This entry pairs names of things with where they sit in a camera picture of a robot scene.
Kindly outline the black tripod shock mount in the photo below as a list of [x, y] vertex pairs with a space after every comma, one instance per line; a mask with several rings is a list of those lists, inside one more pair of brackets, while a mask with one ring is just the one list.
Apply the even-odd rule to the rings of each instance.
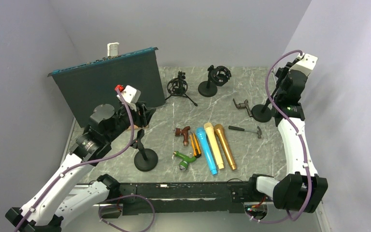
[[165, 100], [169, 99], [170, 97], [184, 97], [189, 99], [195, 106], [198, 106], [196, 102], [194, 102], [187, 94], [188, 91], [188, 84], [186, 82], [186, 73], [182, 71], [178, 71], [177, 77], [171, 79], [167, 83], [167, 92], [168, 97]]

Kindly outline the black clip mic stand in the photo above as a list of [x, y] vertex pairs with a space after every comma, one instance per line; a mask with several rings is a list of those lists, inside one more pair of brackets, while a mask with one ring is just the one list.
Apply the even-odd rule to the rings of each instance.
[[[276, 87], [273, 93], [271, 94], [271, 97], [274, 97], [277, 89], [280, 86], [280, 83], [282, 82], [284, 76], [286, 75], [284, 71], [285, 71], [285, 68], [278, 68], [276, 73], [274, 73], [276, 77]], [[272, 118], [271, 109], [268, 107], [270, 103], [271, 103], [270, 100], [267, 99], [265, 104], [257, 104], [251, 109], [252, 116], [256, 121], [268, 122], [271, 120]]]

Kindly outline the black round base stand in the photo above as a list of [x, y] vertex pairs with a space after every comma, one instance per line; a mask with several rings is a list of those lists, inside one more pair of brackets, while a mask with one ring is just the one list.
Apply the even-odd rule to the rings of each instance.
[[144, 147], [141, 142], [144, 134], [144, 129], [140, 129], [137, 132], [137, 137], [131, 142], [130, 146], [138, 150], [134, 157], [135, 167], [142, 172], [148, 172], [157, 166], [158, 155], [154, 150]]

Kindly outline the blue microphone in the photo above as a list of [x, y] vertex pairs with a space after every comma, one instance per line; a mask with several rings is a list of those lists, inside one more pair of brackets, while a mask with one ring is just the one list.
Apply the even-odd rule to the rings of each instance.
[[206, 134], [204, 128], [203, 127], [198, 127], [196, 129], [196, 134], [197, 134], [197, 139], [199, 140], [199, 143], [202, 147], [202, 150], [203, 150], [203, 153], [204, 153], [204, 156], [206, 158], [208, 168], [209, 168], [211, 174], [212, 175], [217, 175], [218, 174], [217, 167], [216, 167], [213, 155], [211, 153], [208, 137], [207, 137], [207, 134]]

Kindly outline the cream microphone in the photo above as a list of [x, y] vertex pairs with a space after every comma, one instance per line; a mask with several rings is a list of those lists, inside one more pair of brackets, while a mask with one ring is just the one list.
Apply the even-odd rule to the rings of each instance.
[[208, 137], [209, 144], [211, 146], [216, 165], [218, 169], [222, 170], [225, 168], [225, 166], [224, 166], [224, 161], [222, 159], [221, 152], [220, 152], [220, 149], [219, 149], [216, 137], [215, 137], [214, 127], [212, 123], [210, 122], [205, 123], [203, 127]]

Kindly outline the gold brown microphone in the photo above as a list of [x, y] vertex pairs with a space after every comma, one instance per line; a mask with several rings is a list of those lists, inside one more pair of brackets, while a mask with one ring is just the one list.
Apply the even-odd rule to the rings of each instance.
[[230, 146], [228, 144], [228, 140], [227, 140], [227, 137], [226, 137], [226, 134], [225, 134], [225, 129], [224, 129], [223, 125], [222, 124], [216, 124], [214, 126], [214, 132], [215, 132], [217, 138], [220, 141], [221, 147], [224, 151], [226, 160], [227, 160], [231, 170], [232, 171], [237, 170], [237, 164], [235, 162], [233, 153], [232, 153], [232, 151], [230, 149]]

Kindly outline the black shock mount stand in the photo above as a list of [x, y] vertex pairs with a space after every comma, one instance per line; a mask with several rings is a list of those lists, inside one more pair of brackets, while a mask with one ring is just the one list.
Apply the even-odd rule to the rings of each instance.
[[217, 93], [217, 87], [222, 87], [232, 77], [231, 71], [225, 66], [211, 65], [207, 69], [208, 79], [198, 86], [198, 92], [204, 97], [213, 97]]

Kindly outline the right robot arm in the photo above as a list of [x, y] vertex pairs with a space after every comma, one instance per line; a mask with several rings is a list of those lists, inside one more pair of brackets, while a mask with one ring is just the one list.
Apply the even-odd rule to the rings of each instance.
[[252, 108], [256, 121], [275, 120], [284, 144], [287, 171], [281, 181], [269, 175], [252, 175], [247, 195], [253, 201], [269, 196], [278, 209], [313, 213], [328, 189], [328, 182], [318, 175], [312, 163], [304, 133], [305, 117], [299, 100], [308, 75], [309, 71], [279, 68], [277, 85], [271, 95], [276, 106], [270, 109], [271, 102], [266, 101]]

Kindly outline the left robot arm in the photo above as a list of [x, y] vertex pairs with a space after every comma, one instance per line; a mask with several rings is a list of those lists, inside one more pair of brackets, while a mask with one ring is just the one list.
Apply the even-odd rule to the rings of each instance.
[[112, 142], [127, 129], [147, 126], [155, 108], [138, 102], [97, 106], [70, 152], [49, 181], [22, 207], [10, 208], [5, 217], [17, 232], [60, 232], [92, 205], [115, 202], [121, 195], [120, 183], [109, 174], [100, 175], [83, 192], [67, 199], [82, 177], [99, 162], [108, 160]]

